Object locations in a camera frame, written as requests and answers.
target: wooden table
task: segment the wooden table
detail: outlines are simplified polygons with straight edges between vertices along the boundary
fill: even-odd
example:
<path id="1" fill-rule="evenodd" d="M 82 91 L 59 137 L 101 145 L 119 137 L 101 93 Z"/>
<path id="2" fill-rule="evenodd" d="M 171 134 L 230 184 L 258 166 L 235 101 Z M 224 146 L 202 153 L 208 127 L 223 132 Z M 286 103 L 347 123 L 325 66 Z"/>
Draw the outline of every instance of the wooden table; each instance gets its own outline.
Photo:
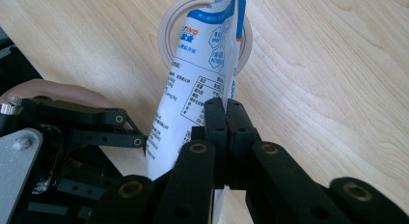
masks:
<path id="1" fill-rule="evenodd" d="M 177 0 L 0 0 L 0 26 L 41 75 L 101 92 L 145 133 L 168 69 L 160 20 Z M 263 140 L 321 184 L 351 176 L 409 213 L 409 0 L 247 0 L 252 55 L 236 99 Z M 105 150 L 125 174 L 138 151 Z M 243 194 L 221 223 L 249 223 Z"/>

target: light wood surface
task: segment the light wood surface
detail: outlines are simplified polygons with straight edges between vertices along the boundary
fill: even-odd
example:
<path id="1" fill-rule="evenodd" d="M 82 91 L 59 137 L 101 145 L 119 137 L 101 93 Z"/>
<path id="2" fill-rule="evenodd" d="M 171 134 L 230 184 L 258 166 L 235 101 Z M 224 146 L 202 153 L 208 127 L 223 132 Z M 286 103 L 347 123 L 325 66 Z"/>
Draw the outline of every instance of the light wood surface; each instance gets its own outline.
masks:
<path id="1" fill-rule="evenodd" d="M 145 133 L 168 69 L 157 32 L 177 0 L 0 0 L 0 26 L 41 75 L 101 92 Z M 247 0 L 252 55 L 238 75 L 263 140 L 317 182 L 369 182 L 409 213 L 409 0 Z M 106 150 L 125 174 L 139 152 Z M 249 223 L 242 193 L 221 223 Z"/>

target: white ring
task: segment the white ring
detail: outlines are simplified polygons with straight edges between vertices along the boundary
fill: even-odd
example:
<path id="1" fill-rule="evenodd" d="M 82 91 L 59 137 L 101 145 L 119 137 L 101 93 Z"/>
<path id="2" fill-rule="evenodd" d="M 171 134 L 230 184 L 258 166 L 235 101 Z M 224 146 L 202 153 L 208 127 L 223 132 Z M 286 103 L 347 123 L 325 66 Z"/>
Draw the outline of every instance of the white ring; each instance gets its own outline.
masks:
<path id="1" fill-rule="evenodd" d="M 173 48 L 176 48 L 176 46 L 171 46 L 170 44 L 171 31 L 175 25 L 175 22 L 183 13 L 189 12 L 199 7 L 206 7 L 213 2 L 214 0 L 177 0 L 176 3 L 172 5 L 171 8 L 169 8 L 169 10 L 163 16 L 159 25 L 157 43 L 160 56 L 169 69 L 171 68 L 172 62 L 174 61 L 175 57 L 172 53 L 172 50 Z M 238 71 L 241 71 L 244 65 L 246 65 L 247 60 L 250 57 L 252 46 L 252 27 L 247 16 L 244 16 L 243 34 L 239 53 L 240 55 L 238 57 Z"/>

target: roll of tape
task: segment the roll of tape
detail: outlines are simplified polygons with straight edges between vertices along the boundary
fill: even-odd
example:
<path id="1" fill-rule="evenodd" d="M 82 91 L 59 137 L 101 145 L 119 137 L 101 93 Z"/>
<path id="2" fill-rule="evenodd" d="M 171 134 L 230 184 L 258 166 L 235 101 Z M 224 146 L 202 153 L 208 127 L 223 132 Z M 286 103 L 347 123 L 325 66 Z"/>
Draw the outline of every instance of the roll of tape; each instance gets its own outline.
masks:
<path id="1" fill-rule="evenodd" d="M 194 9 L 206 7 L 213 2 L 214 0 L 177 0 L 163 16 L 159 25 L 157 42 L 162 60 L 169 69 L 171 68 L 175 57 L 173 50 L 177 48 L 176 46 L 171 45 L 171 32 L 174 29 L 175 23 L 182 14 L 187 14 Z M 243 35 L 238 58 L 238 71 L 241 71 L 244 65 L 246 65 L 252 51 L 252 46 L 252 27 L 247 16 L 244 16 Z"/>

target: silver metal plate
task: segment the silver metal plate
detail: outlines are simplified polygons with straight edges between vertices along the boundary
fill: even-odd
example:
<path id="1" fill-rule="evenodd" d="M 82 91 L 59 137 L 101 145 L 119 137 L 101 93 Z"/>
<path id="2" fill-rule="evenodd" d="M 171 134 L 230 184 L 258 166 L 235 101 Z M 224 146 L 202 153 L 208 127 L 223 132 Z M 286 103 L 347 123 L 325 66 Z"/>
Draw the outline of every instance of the silver metal plate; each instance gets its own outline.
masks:
<path id="1" fill-rule="evenodd" d="M 41 133 L 32 128 L 0 138 L 0 223 L 10 221 L 41 143 Z"/>

